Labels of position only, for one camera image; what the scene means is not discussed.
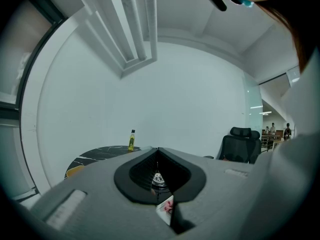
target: person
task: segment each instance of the person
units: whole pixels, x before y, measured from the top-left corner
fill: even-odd
[[[270,128],[270,134],[276,135],[276,127],[274,122],[272,123],[272,127]]]
[[[290,129],[290,124],[287,123],[286,129],[284,130],[284,133],[283,133],[283,139],[286,141],[286,140],[289,140],[290,138],[291,138],[291,129]]]
[[[300,73],[302,73],[317,44],[319,44],[319,25],[318,19],[315,17],[318,0],[249,1],[254,2],[291,32]]]

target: woman's hair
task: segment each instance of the woman's hair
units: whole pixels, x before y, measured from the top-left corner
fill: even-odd
[[[280,21],[292,35],[300,72],[310,59],[318,41],[317,0],[267,0],[256,4]]]

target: olive oil bottle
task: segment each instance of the olive oil bottle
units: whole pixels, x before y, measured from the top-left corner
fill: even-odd
[[[130,136],[129,146],[128,146],[128,150],[130,151],[133,151],[135,147],[135,132],[136,130],[131,131],[131,136]]]

